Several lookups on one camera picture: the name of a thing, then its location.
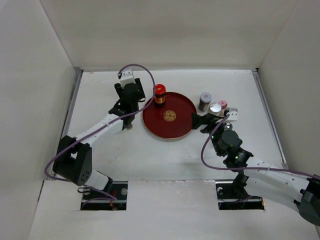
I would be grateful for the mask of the red-lid chili sauce jar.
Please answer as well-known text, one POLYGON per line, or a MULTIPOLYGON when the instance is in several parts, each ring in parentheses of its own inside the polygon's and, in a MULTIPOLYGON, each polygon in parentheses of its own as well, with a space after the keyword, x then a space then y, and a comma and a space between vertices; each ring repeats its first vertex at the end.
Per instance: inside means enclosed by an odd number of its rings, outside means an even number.
POLYGON ((158 108, 162 108, 166 101, 166 87, 163 84, 156 84, 154 86, 154 105, 158 108))

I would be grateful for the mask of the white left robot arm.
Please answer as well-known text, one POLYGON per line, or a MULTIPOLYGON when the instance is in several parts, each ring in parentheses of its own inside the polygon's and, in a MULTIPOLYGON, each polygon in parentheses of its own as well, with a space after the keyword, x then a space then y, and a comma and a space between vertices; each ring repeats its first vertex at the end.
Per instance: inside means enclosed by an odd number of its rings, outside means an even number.
POLYGON ((58 145, 57 159, 52 170, 64 180, 81 187, 95 189, 100 199, 112 195, 113 180, 98 170, 102 149, 112 137, 127 128, 135 119, 139 103, 146 99, 139 78, 128 83, 121 80, 114 85, 118 101, 108 114, 94 126, 77 136, 64 136, 58 145))

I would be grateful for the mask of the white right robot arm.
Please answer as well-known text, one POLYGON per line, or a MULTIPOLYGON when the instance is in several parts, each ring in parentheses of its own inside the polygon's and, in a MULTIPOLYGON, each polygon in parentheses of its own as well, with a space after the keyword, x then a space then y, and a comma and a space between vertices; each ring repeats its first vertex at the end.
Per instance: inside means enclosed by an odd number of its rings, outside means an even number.
POLYGON ((206 127, 201 133, 209 134, 205 143, 212 143, 215 153, 223 157, 222 170, 237 173, 232 192, 238 198, 246 195, 267 198, 296 211, 307 222, 320 224, 320 177, 297 170, 275 167, 241 147, 243 141, 227 127, 235 112, 224 117, 192 113, 192 128, 206 127))

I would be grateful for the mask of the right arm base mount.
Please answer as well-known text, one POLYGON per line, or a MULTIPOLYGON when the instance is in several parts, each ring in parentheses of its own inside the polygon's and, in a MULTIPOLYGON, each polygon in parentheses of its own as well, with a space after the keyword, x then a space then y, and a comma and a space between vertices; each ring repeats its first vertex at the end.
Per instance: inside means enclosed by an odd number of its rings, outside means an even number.
POLYGON ((245 190, 248 177, 240 173, 233 180, 215 182, 219 210, 264 210, 264 201, 259 196, 249 195, 245 190))

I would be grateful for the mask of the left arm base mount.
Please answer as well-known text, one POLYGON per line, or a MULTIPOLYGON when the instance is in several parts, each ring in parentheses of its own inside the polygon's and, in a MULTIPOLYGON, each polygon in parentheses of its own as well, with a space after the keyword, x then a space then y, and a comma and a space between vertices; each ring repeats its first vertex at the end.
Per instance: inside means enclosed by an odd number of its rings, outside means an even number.
POLYGON ((128 182, 114 181, 106 195, 105 193, 79 187, 77 192, 82 194, 81 211, 125 211, 127 209, 128 182))

